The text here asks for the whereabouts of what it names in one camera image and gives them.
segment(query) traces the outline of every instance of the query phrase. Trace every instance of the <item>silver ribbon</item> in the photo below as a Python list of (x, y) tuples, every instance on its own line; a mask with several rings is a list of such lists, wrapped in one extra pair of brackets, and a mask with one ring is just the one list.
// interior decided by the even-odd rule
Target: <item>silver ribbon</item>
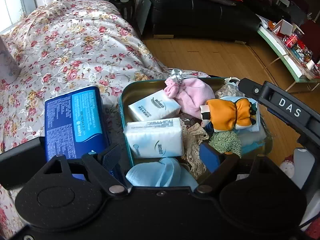
[(182, 71), (180, 69), (174, 68), (171, 71), (171, 76), (170, 78), (172, 78), (172, 80), (177, 83), (177, 84), (181, 84), (183, 81), (183, 77), (182, 77)]

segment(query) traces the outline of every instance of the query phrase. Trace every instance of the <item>bolt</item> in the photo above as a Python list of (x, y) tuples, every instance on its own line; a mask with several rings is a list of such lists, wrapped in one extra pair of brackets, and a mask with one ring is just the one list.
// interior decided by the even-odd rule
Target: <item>bolt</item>
[(121, 194), (125, 191), (125, 187), (121, 185), (113, 185), (109, 188), (109, 191), (113, 194)]
[(34, 240), (32, 236), (26, 235), (23, 240)]
[(162, 190), (162, 191), (157, 192), (156, 195), (157, 195), (158, 197), (163, 197), (165, 194), (166, 194), (166, 192)]
[(201, 194), (207, 194), (212, 191), (212, 187), (209, 185), (200, 185), (197, 187), (197, 191)]

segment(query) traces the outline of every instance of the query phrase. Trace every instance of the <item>black stool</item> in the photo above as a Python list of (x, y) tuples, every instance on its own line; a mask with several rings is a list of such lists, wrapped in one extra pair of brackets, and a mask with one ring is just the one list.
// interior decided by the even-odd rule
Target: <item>black stool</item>
[[(128, 2), (120, 2), (120, 0), (109, 0), (112, 4), (114, 4), (122, 17), (127, 20), (130, 24), (132, 24), (132, 20), (134, 19), (134, 11), (135, 11), (135, 3), (134, 0), (129, 0)], [(127, 16), (124, 17), (124, 9), (127, 11)]]

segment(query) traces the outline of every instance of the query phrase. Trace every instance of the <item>blue face mask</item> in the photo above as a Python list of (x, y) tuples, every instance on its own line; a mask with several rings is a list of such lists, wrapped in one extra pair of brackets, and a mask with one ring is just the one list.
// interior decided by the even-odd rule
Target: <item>blue face mask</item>
[(126, 175), (134, 186), (140, 187), (190, 187), (198, 186), (192, 175), (175, 158), (162, 158), (158, 162), (139, 163)]

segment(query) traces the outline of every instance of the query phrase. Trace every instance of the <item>beige lace fabric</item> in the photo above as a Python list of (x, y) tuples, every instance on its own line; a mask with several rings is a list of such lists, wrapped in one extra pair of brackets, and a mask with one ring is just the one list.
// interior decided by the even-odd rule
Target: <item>beige lace fabric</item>
[(199, 145), (202, 141), (209, 139), (209, 135), (199, 123), (190, 128), (187, 128), (183, 121), (181, 121), (181, 125), (184, 146), (184, 155), (181, 158), (191, 165), (190, 174), (198, 179), (206, 171), (206, 167), (199, 157)]

